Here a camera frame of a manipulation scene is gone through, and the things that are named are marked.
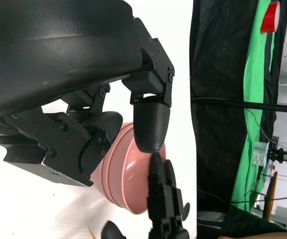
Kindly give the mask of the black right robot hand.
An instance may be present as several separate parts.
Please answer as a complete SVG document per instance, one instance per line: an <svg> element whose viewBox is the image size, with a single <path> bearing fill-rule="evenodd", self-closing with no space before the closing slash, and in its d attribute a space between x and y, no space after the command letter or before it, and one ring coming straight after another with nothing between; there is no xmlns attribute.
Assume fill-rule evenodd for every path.
<svg viewBox="0 0 287 239"><path fill-rule="evenodd" d="M188 239L184 229L182 193L170 160L163 162L159 153L151 156L148 176L148 216L152 221L150 239Z"/></svg>

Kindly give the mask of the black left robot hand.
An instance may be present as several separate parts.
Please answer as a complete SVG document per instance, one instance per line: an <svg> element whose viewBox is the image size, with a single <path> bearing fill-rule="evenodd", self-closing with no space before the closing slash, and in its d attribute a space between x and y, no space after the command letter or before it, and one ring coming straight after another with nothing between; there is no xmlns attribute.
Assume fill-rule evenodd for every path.
<svg viewBox="0 0 287 239"><path fill-rule="evenodd" d="M110 83L130 90L134 139L165 141L175 70L122 0L0 0L0 145L5 162L55 183L90 176L121 129L102 110Z"/></svg>

